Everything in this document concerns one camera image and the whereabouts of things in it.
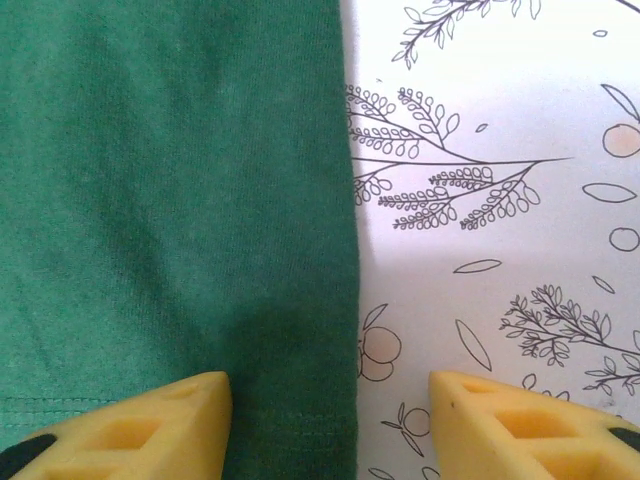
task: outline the white paper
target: white paper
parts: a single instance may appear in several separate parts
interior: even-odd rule
[[[640,423],[640,2],[344,0],[343,22],[360,478],[439,477],[431,370]]]

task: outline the fruit drawing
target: fruit drawing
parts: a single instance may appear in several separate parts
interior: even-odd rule
[[[635,124],[618,123],[607,128],[602,135],[602,147],[612,157],[631,157],[640,152],[640,114],[638,109],[629,97],[618,88],[604,83],[601,86],[634,120],[632,123]]]
[[[402,341],[395,333],[373,326],[387,306],[383,303],[369,312],[358,340],[358,377],[372,382],[382,382],[393,374],[393,362],[402,351]]]
[[[405,442],[421,457],[424,457],[422,449],[416,442],[416,438],[426,437],[431,432],[431,416],[424,408],[412,408],[406,411],[402,402],[398,409],[397,422],[380,422],[387,427],[398,430]]]

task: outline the botanical line drawing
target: botanical line drawing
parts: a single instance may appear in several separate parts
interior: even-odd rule
[[[583,313],[580,304],[565,300],[562,289],[553,285],[532,290],[531,302],[526,296],[517,295],[500,326],[500,330],[507,331],[507,338],[520,339],[518,346],[523,356],[546,359],[549,366],[564,367],[574,344],[604,350],[611,356],[604,356],[602,369],[585,372],[596,380],[583,390],[602,390],[612,395],[613,386],[619,385],[634,395],[635,385],[640,385],[640,330],[633,331],[633,348],[625,348],[607,340],[611,329],[608,314],[598,310]],[[622,361],[616,362],[613,356]]]
[[[529,375],[525,376],[522,379],[522,388],[524,388],[525,390],[533,391],[533,387],[535,387],[537,383],[538,383],[538,377],[536,376],[536,374],[530,373]],[[543,395],[560,398],[562,400],[568,401],[571,399],[571,395],[569,395],[569,392],[567,392],[566,390],[563,390],[557,395],[553,395],[549,390],[543,390],[541,393]]]
[[[634,5],[631,2],[628,2],[627,0],[615,0],[616,2],[618,2],[620,5],[624,5],[625,7],[633,10],[636,13],[640,13],[640,7]]]
[[[404,61],[406,67],[418,61],[416,43],[421,38],[431,38],[443,49],[446,39],[453,40],[456,25],[466,15],[487,16],[493,5],[497,3],[511,4],[511,14],[515,18],[523,4],[529,4],[529,14],[535,20],[542,8],[541,0],[434,0],[431,7],[419,12],[415,8],[405,7],[404,12],[412,22],[412,26],[404,31],[406,40],[400,42],[402,50],[395,54],[392,62]]]
[[[362,336],[358,339],[358,377],[372,382],[381,382],[393,374],[393,362],[402,351],[402,341],[394,332],[373,326],[387,306],[383,303],[368,313],[362,325]]]
[[[627,187],[615,183],[589,183],[582,187],[582,191],[591,198],[605,203],[624,203],[638,197]]]
[[[485,260],[478,260],[476,262],[471,262],[471,263],[466,263],[464,265],[461,265],[458,268],[456,268],[453,271],[453,273],[463,273],[463,274],[481,273],[481,272],[486,272],[488,270],[492,270],[494,268],[498,268],[500,265],[502,265],[502,262],[500,260],[487,258]]]
[[[385,472],[384,470],[381,470],[380,468],[371,467],[368,469],[368,472],[375,478],[379,478],[380,480],[395,480],[395,478],[391,474]],[[440,478],[440,472],[438,472],[435,468],[422,467],[421,472],[424,480],[436,480]]]
[[[422,449],[416,441],[417,438],[426,437],[431,431],[430,415],[424,408],[412,408],[405,411],[405,404],[402,402],[398,409],[397,422],[383,421],[383,425],[400,431],[402,438],[411,449],[421,457],[424,457]]]
[[[469,352],[476,362],[482,365],[484,368],[492,371],[491,359],[489,354],[478,340],[475,333],[462,321],[456,319],[456,329],[458,330],[458,336],[464,348]]]
[[[394,477],[379,468],[371,467],[369,468],[368,472],[374,477],[379,478],[380,480],[395,480]]]
[[[610,293],[611,295],[615,295],[616,291],[611,285],[609,285],[609,282],[606,282],[596,275],[593,275],[591,278],[593,278],[593,281],[596,282],[596,285],[598,285],[605,292]]]
[[[600,85],[613,100],[640,126],[640,113],[631,99],[620,89],[603,83]],[[628,158],[640,152],[640,130],[638,126],[618,123],[605,130],[602,148],[616,158]]]
[[[609,243],[621,252],[633,252],[640,246],[640,235],[633,228],[614,228],[609,234]]]
[[[463,230],[526,213],[540,203],[538,193],[526,183],[527,175],[543,163],[571,159],[490,162],[456,152],[447,140],[460,126],[460,115],[447,116],[444,105],[420,91],[398,90],[399,102],[414,120],[405,124],[393,118],[396,104],[375,92],[348,85],[346,100],[351,140],[376,152],[372,157],[352,157],[366,170],[354,178],[356,205],[379,197],[382,207],[411,212],[395,220],[393,227],[400,230],[435,229],[456,221],[458,201],[464,197],[477,198],[478,203],[459,221]],[[447,161],[429,161],[432,153]],[[409,167],[437,168],[429,178],[432,188],[391,194],[393,183],[383,173]]]
[[[422,476],[425,480],[436,480],[436,478],[440,478],[440,472],[435,468],[422,467]]]

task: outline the orange fruit drawing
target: orange fruit drawing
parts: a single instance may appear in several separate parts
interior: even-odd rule
[[[422,408],[414,408],[405,415],[402,425],[414,437],[424,437],[431,430],[430,420],[429,412]]]
[[[626,123],[619,123],[604,132],[602,146],[614,157],[630,157],[640,152],[640,131]]]
[[[372,382],[386,380],[393,373],[393,363],[377,363],[367,354],[362,355],[362,376]]]
[[[376,363],[391,363],[400,356],[398,336],[384,327],[371,327],[364,334],[363,351]]]

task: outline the green t-shirt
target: green t-shirt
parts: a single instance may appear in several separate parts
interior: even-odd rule
[[[225,478],[354,478],[338,1],[0,8],[0,450],[224,370]]]

